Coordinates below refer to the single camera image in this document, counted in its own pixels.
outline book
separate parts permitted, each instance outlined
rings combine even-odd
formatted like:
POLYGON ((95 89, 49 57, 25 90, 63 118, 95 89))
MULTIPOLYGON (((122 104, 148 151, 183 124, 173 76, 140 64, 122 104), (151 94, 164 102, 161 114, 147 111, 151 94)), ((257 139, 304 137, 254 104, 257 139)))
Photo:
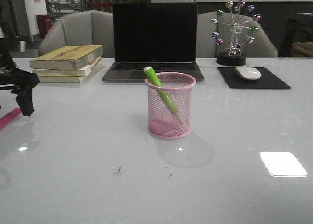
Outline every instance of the book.
POLYGON ((101 57, 96 58, 89 64, 78 70, 49 70, 49 69, 34 69, 33 73, 38 76, 87 76, 99 64, 101 57))
POLYGON ((78 70, 103 55, 102 45, 64 46, 30 62, 32 69, 78 70))
POLYGON ((72 75, 63 75, 63 76, 44 76, 38 75, 39 81, 41 83, 80 83, 86 79, 100 64, 99 59, 97 62, 94 63, 92 69, 86 73, 84 76, 72 76, 72 75))

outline pen holder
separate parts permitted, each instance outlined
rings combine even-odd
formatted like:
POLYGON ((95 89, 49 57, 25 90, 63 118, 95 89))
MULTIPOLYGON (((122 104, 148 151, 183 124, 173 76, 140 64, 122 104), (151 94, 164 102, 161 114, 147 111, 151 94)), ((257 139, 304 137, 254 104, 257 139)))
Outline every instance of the pen holder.
POLYGON ((157 73, 163 86, 148 86, 149 130, 154 135, 176 139, 191 130, 192 87, 196 79, 177 72, 157 73))

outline laptop screen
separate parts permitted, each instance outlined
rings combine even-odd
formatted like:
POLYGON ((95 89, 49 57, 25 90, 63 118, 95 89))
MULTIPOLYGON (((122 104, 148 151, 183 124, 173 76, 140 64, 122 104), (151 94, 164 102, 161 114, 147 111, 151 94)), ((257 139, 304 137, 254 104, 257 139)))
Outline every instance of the laptop screen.
POLYGON ((113 6, 115 60, 196 60, 196 3, 121 3, 113 6))

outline computer mouse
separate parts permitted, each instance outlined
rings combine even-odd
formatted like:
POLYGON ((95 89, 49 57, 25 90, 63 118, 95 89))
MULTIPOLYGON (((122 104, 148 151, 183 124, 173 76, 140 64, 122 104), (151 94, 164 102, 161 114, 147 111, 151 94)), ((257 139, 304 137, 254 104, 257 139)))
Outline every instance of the computer mouse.
POLYGON ((235 67, 235 71, 244 80, 258 80, 261 77, 259 70, 254 67, 235 67))

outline green pen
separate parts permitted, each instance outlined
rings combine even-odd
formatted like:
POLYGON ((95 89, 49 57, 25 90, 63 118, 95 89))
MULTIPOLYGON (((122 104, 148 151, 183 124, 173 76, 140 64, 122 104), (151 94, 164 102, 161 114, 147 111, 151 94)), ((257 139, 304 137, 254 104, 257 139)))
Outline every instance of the green pen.
MULTIPOLYGON (((152 67, 145 67, 144 72, 148 79, 151 81, 151 83, 155 86, 164 86, 164 84, 161 82, 159 77, 156 75, 155 71, 152 69, 152 67)), ((173 114, 177 120, 180 123, 183 123, 182 117, 180 116, 178 107, 176 106, 175 102, 172 101, 170 93, 168 91, 159 90, 157 91, 160 97, 162 98, 163 102, 167 106, 168 110, 171 114, 173 114)))

